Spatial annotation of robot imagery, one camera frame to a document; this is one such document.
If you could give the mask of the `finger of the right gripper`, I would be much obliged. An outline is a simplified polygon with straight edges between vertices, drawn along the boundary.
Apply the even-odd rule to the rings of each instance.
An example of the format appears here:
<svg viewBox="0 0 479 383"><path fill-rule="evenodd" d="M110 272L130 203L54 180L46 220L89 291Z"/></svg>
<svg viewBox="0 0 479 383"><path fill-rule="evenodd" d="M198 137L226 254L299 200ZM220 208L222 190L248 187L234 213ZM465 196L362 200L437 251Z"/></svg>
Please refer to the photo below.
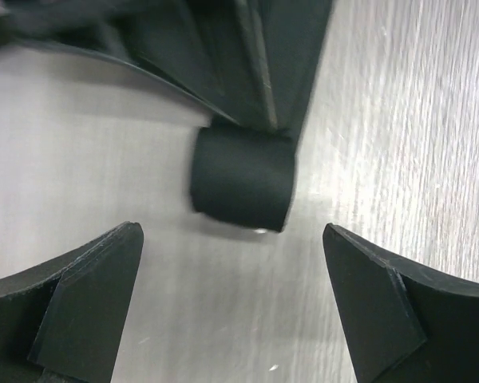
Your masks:
<svg viewBox="0 0 479 383"><path fill-rule="evenodd" d="M263 1L5 1L0 49L27 44L138 69L237 124L276 130Z"/></svg>

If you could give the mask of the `black tie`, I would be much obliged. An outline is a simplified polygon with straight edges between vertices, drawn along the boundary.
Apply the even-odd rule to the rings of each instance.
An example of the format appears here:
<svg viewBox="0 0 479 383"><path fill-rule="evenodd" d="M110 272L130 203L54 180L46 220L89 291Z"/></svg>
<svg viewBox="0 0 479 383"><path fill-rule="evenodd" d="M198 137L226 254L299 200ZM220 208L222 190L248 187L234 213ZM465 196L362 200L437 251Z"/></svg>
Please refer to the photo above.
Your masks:
<svg viewBox="0 0 479 383"><path fill-rule="evenodd" d="M307 116L332 1L237 1L262 119L215 115L200 128L189 196L194 211L249 229L281 232L295 186Z"/></svg>

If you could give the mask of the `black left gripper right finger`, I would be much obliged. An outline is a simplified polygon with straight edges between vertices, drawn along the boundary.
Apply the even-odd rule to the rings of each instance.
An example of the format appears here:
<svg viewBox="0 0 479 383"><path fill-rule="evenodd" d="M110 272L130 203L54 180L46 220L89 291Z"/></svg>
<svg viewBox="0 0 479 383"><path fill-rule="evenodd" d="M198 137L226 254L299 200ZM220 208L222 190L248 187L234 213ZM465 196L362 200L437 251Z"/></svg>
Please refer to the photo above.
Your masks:
<svg viewBox="0 0 479 383"><path fill-rule="evenodd" d="M479 382L479 283L332 223L323 247L357 381Z"/></svg>

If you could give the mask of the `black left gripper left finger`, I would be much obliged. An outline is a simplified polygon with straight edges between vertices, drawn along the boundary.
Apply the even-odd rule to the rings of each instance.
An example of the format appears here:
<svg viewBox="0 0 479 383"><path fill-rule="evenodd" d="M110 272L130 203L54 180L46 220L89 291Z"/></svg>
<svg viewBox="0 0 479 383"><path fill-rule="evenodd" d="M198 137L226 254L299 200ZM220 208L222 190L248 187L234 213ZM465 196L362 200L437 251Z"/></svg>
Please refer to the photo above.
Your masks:
<svg viewBox="0 0 479 383"><path fill-rule="evenodd" d="M112 379L144 232L124 222L0 279L0 382Z"/></svg>

